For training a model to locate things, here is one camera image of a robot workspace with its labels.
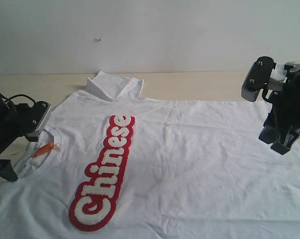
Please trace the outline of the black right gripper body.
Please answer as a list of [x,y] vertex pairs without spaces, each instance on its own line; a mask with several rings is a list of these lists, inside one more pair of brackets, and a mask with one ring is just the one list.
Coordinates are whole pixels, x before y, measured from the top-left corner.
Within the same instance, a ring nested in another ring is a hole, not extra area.
[[300,125],[300,63],[287,63],[287,80],[281,92],[272,91],[263,99],[272,104],[263,127]]

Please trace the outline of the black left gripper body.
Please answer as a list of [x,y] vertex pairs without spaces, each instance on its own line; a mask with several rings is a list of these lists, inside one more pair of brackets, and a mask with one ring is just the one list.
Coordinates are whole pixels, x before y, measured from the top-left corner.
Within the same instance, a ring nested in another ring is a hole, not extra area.
[[[15,141],[16,138],[34,132],[38,126],[38,119],[33,115],[35,105],[27,103],[14,104],[15,98],[24,97],[31,102],[36,101],[25,94],[17,94],[10,98],[0,93],[0,154]],[[0,171],[6,164],[0,160]]]

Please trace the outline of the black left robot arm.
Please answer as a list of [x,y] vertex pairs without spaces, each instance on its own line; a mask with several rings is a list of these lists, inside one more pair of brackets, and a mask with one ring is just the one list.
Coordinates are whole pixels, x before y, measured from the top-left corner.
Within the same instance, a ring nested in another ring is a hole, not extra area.
[[[35,142],[45,124],[44,102],[36,102],[25,94],[17,94],[10,98],[0,92],[0,154],[18,137],[24,136]],[[17,181],[9,159],[0,159],[0,177],[7,181]]]

